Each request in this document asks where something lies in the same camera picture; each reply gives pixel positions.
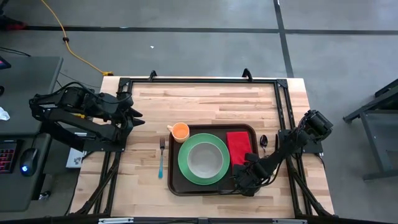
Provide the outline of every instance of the fork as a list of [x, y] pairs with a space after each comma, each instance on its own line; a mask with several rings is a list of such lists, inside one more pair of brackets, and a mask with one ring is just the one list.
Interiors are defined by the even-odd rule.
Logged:
[[160, 137], [160, 167], [159, 167], [159, 178], [163, 178], [163, 150], [164, 150], [164, 137]]

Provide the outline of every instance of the black floor stripe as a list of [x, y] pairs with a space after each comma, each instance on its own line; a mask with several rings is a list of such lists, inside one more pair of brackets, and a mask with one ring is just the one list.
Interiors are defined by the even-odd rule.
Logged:
[[[66, 31], [86, 32], [210, 32], [246, 34], [314, 34], [314, 35], [398, 35], [398, 30], [313, 30], [313, 29], [262, 29], [262, 28], [179, 28], [179, 27], [93, 27], [65, 26]], [[25, 30], [61, 31], [59, 26], [27, 26]]]
[[[243, 29], [243, 28], [178, 28], [178, 27], [86, 27], [64, 26], [66, 31], [88, 32], [209, 32], [209, 33], [245, 33], [277, 34], [279, 29]], [[61, 31], [59, 26], [27, 26], [25, 30]]]
[[314, 35], [398, 35], [398, 30], [308, 30], [286, 29], [286, 34]]
[[278, 28], [279, 28], [280, 45], [282, 46], [282, 53], [284, 56], [287, 78], [294, 78], [292, 62], [290, 61], [289, 49], [287, 48], [284, 21], [282, 19], [282, 14], [280, 13], [280, 6], [278, 0], [274, 0], [274, 7], [276, 13], [276, 21], [278, 23]]

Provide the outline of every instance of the yellow cable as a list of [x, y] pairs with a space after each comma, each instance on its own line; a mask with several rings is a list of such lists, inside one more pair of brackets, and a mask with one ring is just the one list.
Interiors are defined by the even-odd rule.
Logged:
[[63, 40], [63, 41], [64, 41], [65, 44], [67, 45], [68, 51], [69, 51], [73, 56], [75, 56], [77, 59], [81, 60], [82, 62], [85, 62], [86, 64], [88, 64], [89, 66], [91, 66], [92, 68], [94, 68], [95, 70], [101, 72], [104, 76], [113, 75], [113, 72], [104, 72], [104, 71], [100, 70], [99, 68], [95, 67], [92, 63], [89, 63], [88, 61], [86, 61], [86, 60], [82, 59], [81, 57], [79, 57], [77, 54], [75, 54], [75, 53], [70, 49], [69, 43], [68, 43], [69, 39], [68, 39], [68, 37], [67, 37], [67, 33], [65, 32], [65, 29], [64, 29], [63, 26], [62, 26], [61, 21], [58, 19], [57, 15], [56, 15], [55, 12], [50, 8], [50, 6], [49, 6], [47, 3], [45, 3], [44, 0], [41, 0], [41, 1], [42, 1], [42, 3], [45, 5], [45, 7], [47, 7], [47, 9], [49, 9], [49, 11], [53, 14], [53, 16], [55, 17], [55, 19], [56, 19], [56, 20], [58, 21], [58, 23], [60, 24], [60, 27], [61, 27], [62, 32], [63, 32], [63, 37], [64, 37], [64, 40]]

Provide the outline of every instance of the green rim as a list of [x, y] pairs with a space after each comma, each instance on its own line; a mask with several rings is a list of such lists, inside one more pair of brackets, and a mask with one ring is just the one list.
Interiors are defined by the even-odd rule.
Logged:
[[[208, 142], [211, 144], [214, 144], [218, 149], [221, 151], [221, 155], [223, 155], [223, 166], [221, 167], [221, 170], [216, 174], [214, 177], [211, 178], [201, 178], [193, 174], [193, 172], [189, 169], [188, 167], [188, 155], [189, 152], [193, 149], [194, 146], [196, 146], [199, 143], [203, 142]], [[214, 184], [215, 182], [221, 180], [221, 178], [224, 177], [224, 175], [228, 171], [229, 167], [229, 151], [224, 142], [218, 138], [217, 136], [214, 136], [212, 134], [196, 134], [190, 138], [188, 138], [184, 144], [182, 144], [180, 148], [180, 152], [178, 153], [178, 166], [181, 170], [181, 173], [184, 175], [185, 178], [187, 178], [190, 182], [198, 185], [210, 185]]]

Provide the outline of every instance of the metal frame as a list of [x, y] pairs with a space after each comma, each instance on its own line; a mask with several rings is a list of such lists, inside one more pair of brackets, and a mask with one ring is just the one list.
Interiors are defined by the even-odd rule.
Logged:
[[25, 220], [13, 220], [7, 223], [13, 224], [27, 224], [27, 223], [40, 223], [40, 224], [110, 224], [110, 223], [137, 223], [137, 224], [162, 224], [162, 223], [194, 223], [194, 224], [383, 224], [381, 222], [353, 220], [349, 218], [338, 218], [337, 216], [320, 217], [315, 215], [299, 215], [296, 219], [286, 218], [174, 218], [174, 217], [125, 217], [125, 218], [110, 218], [109, 216], [100, 215], [76, 215], [73, 217], [44, 217], [44, 218], [31, 218]]
[[[132, 88], [134, 83], [263, 83], [263, 84], [272, 84], [275, 90], [275, 99], [277, 104], [277, 111], [279, 117], [280, 128], [285, 130], [285, 119], [284, 119], [284, 111], [282, 108], [282, 101], [280, 96], [280, 89], [283, 89], [284, 97], [287, 105], [287, 116], [289, 117], [290, 128], [295, 127], [294, 116], [292, 104], [290, 101], [289, 95], [289, 87], [286, 79], [279, 78], [253, 78], [250, 71], [245, 68], [241, 78], [221, 78], [221, 77], [211, 77], [211, 78], [190, 78], [190, 77], [158, 77], [156, 71], [152, 71], [149, 77], [137, 77], [137, 78], [120, 78], [118, 91], [128, 91], [132, 93]], [[110, 215], [111, 209], [113, 205], [113, 197], [116, 186], [116, 180], [118, 177], [118, 168], [119, 161], [121, 158], [121, 153], [117, 152], [115, 154], [115, 158], [113, 161], [113, 165], [108, 171], [108, 164], [111, 157], [111, 152], [106, 152], [103, 166], [101, 170], [101, 177], [99, 180], [99, 186], [95, 190], [94, 194], [90, 197], [89, 201], [87, 201], [83, 208], [77, 211], [79, 214], [87, 214], [92, 206], [94, 206], [94, 214], [100, 213], [101, 201], [103, 196], [103, 189], [105, 185], [110, 181], [110, 188], [108, 199], [106, 202], [106, 208], [103, 211], [104, 214]], [[297, 196], [297, 189], [295, 187], [295, 179], [294, 179], [294, 166], [292, 165], [291, 158], [287, 159], [288, 166], [288, 175], [289, 175], [289, 184], [290, 184], [290, 192], [292, 194], [292, 202], [295, 216], [301, 215], [302, 212], [299, 206], [299, 198]], [[297, 155], [297, 167], [298, 167], [298, 175], [302, 179], [305, 184], [305, 174], [303, 168], [303, 162], [299, 155]], [[305, 213], [307, 215], [312, 214], [312, 209], [310, 202], [306, 195], [303, 195], [305, 201]]]
[[367, 103], [343, 118], [346, 123], [351, 123], [355, 118], [361, 118], [373, 156], [375, 157], [377, 166], [380, 170], [377, 173], [364, 175], [363, 180], [365, 181], [398, 176], [398, 169], [393, 168], [387, 153], [392, 150], [377, 148], [374, 139], [376, 138], [376, 135], [370, 128], [367, 118], [370, 113], [398, 113], [396, 110], [398, 107], [398, 79], [375, 92], [374, 96], [375, 99], [370, 103]]
[[379, 172], [363, 175], [363, 180], [365, 181], [398, 176], [398, 169], [394, 169], [390, 157], [388, 155], [388, 152], [393, 152], [393, 151], [397, 152], [398, 150], [394, 148], [386, 149], [386, 148], [377, 147], [375, 143], [376, 134], [371, 129], [368, 121], [368, 114], [391, 114], [391, 113], [398, 114], [398, 111], [391, 111], [391, 110], [365, 111], [360, 115], [363, 127], [365, 129], [366, 135], [369, 140], [370, 147], [372, 149], [373, 156], [376, 159], [376, 163], [379, 168]]

